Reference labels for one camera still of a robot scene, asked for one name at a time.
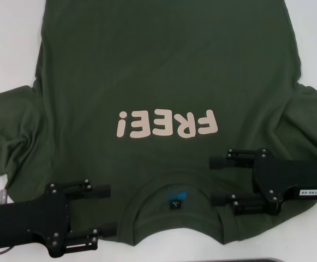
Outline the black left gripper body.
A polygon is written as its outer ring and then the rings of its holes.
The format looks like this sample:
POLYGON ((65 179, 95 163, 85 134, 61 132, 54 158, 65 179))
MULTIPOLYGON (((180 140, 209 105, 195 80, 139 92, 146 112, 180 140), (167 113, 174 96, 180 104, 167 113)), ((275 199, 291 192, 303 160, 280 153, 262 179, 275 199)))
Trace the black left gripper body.
POLYGON ((51 257, 65 254, 67 203, 55 202, 55 187, 29 201, 0 205, 0 248, 40 243, 51 257))

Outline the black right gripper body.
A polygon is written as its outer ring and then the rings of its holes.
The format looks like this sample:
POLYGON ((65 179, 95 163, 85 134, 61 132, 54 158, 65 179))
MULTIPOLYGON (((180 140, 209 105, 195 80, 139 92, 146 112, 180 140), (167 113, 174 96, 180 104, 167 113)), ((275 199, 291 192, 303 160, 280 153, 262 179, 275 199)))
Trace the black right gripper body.
POLYGON ((317 200, 317 160, 283 160, 264 152, 253 165, 253 179, 266 210, 288 200, 317 200))

